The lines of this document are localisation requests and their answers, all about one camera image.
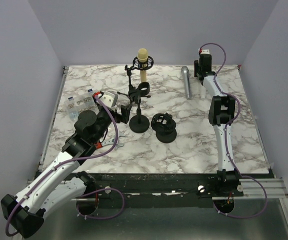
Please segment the silver grey microphone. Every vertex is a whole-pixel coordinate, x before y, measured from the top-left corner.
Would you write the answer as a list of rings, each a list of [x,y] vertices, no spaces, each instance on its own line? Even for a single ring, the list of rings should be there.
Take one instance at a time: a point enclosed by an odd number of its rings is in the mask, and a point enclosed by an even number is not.
[[[183,78],[186,99],[190,100],[192,98],[192,93],[190,88],[189,69],[187,66],[181,68],[181,75]]]

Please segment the black round-base clip stand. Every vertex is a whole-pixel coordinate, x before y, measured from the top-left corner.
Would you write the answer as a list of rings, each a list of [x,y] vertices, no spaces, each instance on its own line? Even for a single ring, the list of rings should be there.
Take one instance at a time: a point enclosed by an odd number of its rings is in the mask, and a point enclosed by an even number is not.
[[[146,97],[150,93],[150,84],[148,82],[141,82],[137,88],[129,89],[129,97],[132,102],[137,105],[136,115],[129,121],[131,131],[141,134],[149,129],[149,119],[142,115],[140,108],[141,97]]]

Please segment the white microphone silver mesh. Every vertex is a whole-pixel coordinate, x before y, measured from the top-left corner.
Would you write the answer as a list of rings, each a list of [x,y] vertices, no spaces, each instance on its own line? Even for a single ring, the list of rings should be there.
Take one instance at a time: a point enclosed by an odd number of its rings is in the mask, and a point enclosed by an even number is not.
[[[206,98],[206,88],[204,86],[202,86],[200,89],[200,97],[202,100]]]

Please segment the beige microphone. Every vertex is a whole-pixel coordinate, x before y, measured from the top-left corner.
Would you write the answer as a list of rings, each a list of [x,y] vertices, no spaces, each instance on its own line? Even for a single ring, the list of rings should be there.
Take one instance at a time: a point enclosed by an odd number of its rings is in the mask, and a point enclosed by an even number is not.
[[[147,73],[146,70],[143,70],[145,67],[147,67],[147,61],[148,61],[148,51],[145,48],[140,48],[137,53],[137,59],[140,67],[140,80],[141,82],[147,81]]]

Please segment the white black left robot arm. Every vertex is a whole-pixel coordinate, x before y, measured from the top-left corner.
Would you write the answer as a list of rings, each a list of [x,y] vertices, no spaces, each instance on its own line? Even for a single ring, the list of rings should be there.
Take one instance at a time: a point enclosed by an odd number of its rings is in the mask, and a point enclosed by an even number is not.
[[[29,238],[41,228],[46,217],[65,202],[98,196],[102,190],[96,187],[94,178],[84,171],[77,173],[67,185],[61,185],[61,182],[86,160],[103,157],[112,151],[109,148],[101,154],[94,154],[110,125],[115,130],[113,146],[116,146],[119,137],[117,124],[126,124],[129,112],[125,106],[121,106],[121,113],[117,113],[102,103],[98,113],[85,110],[79,114],[74,124],[74,134],[66,140],[52,163],[23,190],[2,198],[8,237],[20,234]]]

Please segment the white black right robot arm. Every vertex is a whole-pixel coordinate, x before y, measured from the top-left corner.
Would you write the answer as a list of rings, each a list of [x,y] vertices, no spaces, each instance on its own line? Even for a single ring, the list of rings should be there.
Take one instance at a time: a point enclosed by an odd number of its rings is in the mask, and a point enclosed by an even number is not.
[[[225,196],[235,190],[239,183],[231,143],[231,124],[235,117],[236,100],[224,93],[218,83],[216,72],[212,70],[212,55],[209,50],[202,50],[199,53],[199,59],[194,62],[194,76],[212,97],[208,120],[215,132],[218,152],[214,191],[220,196]]]

